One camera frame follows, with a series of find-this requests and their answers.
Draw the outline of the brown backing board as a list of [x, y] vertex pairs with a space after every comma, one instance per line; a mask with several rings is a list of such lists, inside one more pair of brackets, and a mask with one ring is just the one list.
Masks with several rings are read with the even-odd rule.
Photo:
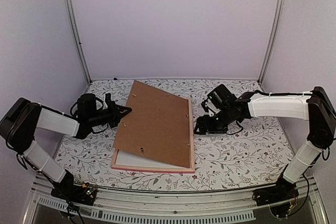
[[113, 148], [154, 161], [189, 168], [188, 98], [134, 81]]

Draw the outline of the dark photo print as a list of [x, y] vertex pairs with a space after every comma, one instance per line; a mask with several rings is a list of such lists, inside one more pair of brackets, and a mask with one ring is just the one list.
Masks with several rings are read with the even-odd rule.
[[137, 166], [137, 167], [152, 167], [152, 168], [183, 168], [181, 166], [174, 166], [158, 161], [154, 161], [145, 157], [137, 156], [124, 152], [122, 150], [118, 151], [117, 160], [115, 162], [117, 165], [124, 166]]

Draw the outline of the pink wooden picture frame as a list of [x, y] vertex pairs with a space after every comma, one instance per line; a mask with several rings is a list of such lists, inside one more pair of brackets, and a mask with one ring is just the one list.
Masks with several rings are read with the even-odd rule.
[[189, 143], [187, 144], [190, 152], [190, 166], [189, 168], [152, 168], [152, 167], [137, 167], [117, 165], [117, 154], [119, 149], [114, 151], [111, 168], [116, 170], [125, 170], [131, 172], [143, 173], [164, 173], [164, 174], [193, 174], [195, 173], [195, 152], [194, 152], [194, 133], [193, 133], [193, 118], [192, 118], [192, 101], [188, 98], [188, 119], [189, 119]]

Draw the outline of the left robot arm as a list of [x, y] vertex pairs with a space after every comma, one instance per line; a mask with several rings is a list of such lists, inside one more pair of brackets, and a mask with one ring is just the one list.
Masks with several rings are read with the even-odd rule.
[[93, 93], [81, 95], [66, 114], [26, 98], [18, 98], [1, 119], [1, 137], [15, 152], [23, 167], [30, 165], [51, 181], [56, 192], [67, 200], [85, 195], [89, 186], [75, 185], [71, 172], [61, 167], [36, 139], [39, 131], [84, 140], [98, 134], [96, 127], [115, 128], [132, 109], [116, 104], [109, 93], [104, 99]]

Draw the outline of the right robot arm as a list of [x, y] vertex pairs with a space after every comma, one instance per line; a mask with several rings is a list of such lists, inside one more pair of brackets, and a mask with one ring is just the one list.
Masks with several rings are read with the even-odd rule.
[[285, 167], [276, 184], [253, 192], [258, 205], [298, 196], [296, 182], [324, 150], [335, 141], [335, 109], [324, 88], [314, 87], [301, 93], [264, 93], [256, 90], [236, 97], [223, 84], [216, 87], [202, 102], [206, 115], [196, 120], [194, 133], [226, 134], [228, 126], [244, 119], [274, 116], [309, 121], [309, 134], [293, 160]]

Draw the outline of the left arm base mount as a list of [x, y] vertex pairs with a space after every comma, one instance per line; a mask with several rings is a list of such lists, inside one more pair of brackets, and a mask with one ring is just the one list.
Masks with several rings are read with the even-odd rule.
[[67, 191], [61, 187], [54, 187], [51, 191], [51, 195], [68, 202], [93, 206], [97, 195], [97, 187], [89, 183], [72, 185]]

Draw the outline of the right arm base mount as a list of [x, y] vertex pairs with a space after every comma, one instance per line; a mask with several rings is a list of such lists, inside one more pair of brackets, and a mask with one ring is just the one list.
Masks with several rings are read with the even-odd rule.
[[269, 208], [271, 214], [278, 218], [287, 218], [298, 203], [299, 193], [296, 185], [274, 185], [253, 191], [252, 200], [257, 206], [276, 204]]

